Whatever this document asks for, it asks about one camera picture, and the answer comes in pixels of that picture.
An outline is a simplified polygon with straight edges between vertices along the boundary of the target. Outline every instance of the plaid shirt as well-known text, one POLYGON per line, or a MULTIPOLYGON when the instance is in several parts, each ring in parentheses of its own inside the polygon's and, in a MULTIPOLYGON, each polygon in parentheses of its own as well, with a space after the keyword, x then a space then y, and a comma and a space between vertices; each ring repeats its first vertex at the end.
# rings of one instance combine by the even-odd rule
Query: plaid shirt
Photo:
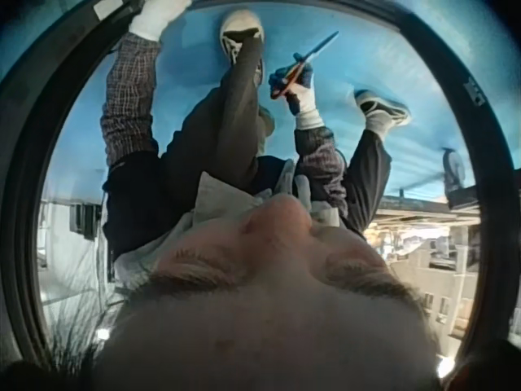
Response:
MULTIPOLYGON (((151 131, 155 59, 159 53, 158 42, 132 33, 121 40, 107 77, 107 102, 101 119, 109 167, 134 152, 159 151, 151 131)), ((346 218, 346 191, 341 183, 345 162, 335 150, 333 132, 326 127, 296 130, 295 144, 300 156, 299 171, 323 187, 328 203, 346 218)))

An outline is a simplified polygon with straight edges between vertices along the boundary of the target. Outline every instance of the leg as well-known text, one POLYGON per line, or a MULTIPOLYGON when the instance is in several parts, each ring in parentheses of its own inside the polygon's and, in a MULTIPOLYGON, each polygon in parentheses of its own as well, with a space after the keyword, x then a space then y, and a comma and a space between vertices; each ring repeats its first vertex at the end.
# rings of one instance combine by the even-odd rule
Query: leg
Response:
POLYGON ((392 127, 408 124, 411 116, 405 106, 369 91, 357 96, 357 104, 366 116, 366 130, 342 183, 349 211, 346 226, 362 234, 376 214, 391 172, 383 139, 392 127))
POLYGON ((161 157, 170 193, 185 210, 194 206, 203 171, 238 188, 255 176, 259 134, 265 134, 256 90, 262 39, 262 27, 251 13, 238 11, 225 21, 221 41, 233 66, 195 106, 161 157))

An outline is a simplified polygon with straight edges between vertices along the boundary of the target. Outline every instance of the forehead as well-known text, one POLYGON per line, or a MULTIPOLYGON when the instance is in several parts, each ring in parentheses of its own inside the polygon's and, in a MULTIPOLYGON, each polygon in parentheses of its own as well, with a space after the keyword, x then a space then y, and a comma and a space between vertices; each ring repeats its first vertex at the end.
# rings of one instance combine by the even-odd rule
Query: forehead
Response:
POLYGON ((320 368, 323 376, 370 370, 415 377, 435 367, 413 311, 330 287, 300 295, 245 288, 165 297, 121 319, 103 354, 110 366, 141 362, 159 371, 167 362, 165 376, 175 372, 178 379, 206 371, 230 379, 238 372, 298 377, 320 368))

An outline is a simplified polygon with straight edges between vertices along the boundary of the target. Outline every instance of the black rim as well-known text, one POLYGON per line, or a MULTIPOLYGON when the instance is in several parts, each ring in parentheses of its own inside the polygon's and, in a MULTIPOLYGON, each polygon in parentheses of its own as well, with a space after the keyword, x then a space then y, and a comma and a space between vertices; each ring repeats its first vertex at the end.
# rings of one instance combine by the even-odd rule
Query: black rim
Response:
MULTIPOLYGON (((15 345, 21 356, 40 363, 45 363, 47 356, 33 261, 34 227, 46 169, 70 107, 125 32, 138 1, 126 2, 101 23, 92 11, 95 3, 81 4, 66 14, 31 46, 0 85, 3 299, 15 325, 15 345)), ((230 3, 201 0, 193 8, 230 3)), ((353 0, 304 3, 399 30, 439 82, 469 150, 481 208, 481 265, 475 306, 458 358, 492 339, 506 338, 521 275, 521 217, 510 151, 483 92, 449 47, 416 15, 400 7, 353 0)))

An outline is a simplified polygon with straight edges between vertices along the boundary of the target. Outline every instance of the sleeve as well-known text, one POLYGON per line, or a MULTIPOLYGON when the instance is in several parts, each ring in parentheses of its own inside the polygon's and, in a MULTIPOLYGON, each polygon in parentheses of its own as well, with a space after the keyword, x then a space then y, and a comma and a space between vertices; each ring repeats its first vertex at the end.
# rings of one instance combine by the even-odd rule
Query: sleeve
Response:
POLYGON ((295 130, 295 146, 299 154, 297 168, 310 182, 316 182, 326 193, 326 201, 338 208, 342 218, 348 216, 346 190, 342 185, 344 158, 335 149, 335 136, 325 126, 295 130))
POLYGON ((103 231, 115 258, 158 238, 179 219, 164 189, 151 132, 158 42, 132 33, 121 40, 107 77, 101 127, 109 174, 103 231))

